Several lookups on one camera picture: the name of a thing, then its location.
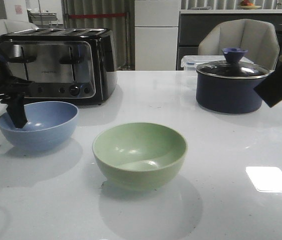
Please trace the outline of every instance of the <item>refrigerator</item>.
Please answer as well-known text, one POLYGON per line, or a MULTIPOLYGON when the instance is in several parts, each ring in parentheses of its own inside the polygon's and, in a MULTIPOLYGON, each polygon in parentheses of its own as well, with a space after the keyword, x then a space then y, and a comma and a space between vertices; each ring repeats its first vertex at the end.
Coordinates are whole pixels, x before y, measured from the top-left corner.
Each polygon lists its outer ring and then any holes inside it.
POLYGON ((180 0, 136 0, 135 70, 176 69, 180 0))

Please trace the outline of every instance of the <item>glass lid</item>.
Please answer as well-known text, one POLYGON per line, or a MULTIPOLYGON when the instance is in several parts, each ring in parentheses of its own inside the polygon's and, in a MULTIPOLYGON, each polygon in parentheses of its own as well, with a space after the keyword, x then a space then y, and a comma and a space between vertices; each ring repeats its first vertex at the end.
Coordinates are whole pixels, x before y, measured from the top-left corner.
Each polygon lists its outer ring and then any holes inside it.
POLYGON ((228 63, 225 60, 203 63, 196 70, 204 75, 227 79, 259 79, 270 73, 268 69, 257 64, 244 61, 228 63))

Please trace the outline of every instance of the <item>green bowl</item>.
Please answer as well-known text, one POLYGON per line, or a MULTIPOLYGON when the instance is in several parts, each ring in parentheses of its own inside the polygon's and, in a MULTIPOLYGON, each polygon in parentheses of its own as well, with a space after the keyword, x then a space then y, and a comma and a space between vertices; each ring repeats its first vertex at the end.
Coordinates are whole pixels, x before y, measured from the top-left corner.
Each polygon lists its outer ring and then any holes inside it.
POLYGON ((176 176, 187 144, 171 128, 136 122, 102 132, 92 150, 109 181, 125 189, 145 191, 159 188, 176 176))

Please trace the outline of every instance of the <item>stainless steel toaster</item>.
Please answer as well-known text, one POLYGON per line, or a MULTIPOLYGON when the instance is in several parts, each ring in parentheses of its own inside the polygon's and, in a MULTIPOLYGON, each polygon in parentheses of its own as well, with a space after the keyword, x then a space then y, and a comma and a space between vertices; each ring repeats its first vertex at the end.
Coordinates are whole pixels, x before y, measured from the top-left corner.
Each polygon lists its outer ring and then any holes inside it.
POLYGON ((0 36, 8 66, 18 78, 33 81, 26 102, 105 102, 117 83, 112 31, 30 29, 0 36))

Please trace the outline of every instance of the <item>table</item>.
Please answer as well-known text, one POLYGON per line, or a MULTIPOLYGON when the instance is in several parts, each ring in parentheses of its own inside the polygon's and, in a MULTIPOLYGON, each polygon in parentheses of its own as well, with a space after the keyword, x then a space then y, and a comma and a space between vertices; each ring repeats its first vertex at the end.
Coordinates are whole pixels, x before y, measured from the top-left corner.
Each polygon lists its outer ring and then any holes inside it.
POLYGON ((186 71, 120 71, 111 98, 80 107, 72 138, 56 149, 28 154, 0 133, 0 240, 282 239, 282 192, 258 191, 246 172, 282 171, 282 102, 221 114, 201 108, 195 90, 186 71), (184 165, 167 185, 129 192, 98 169, 94 138, 130 122, 186 138, 184 165))

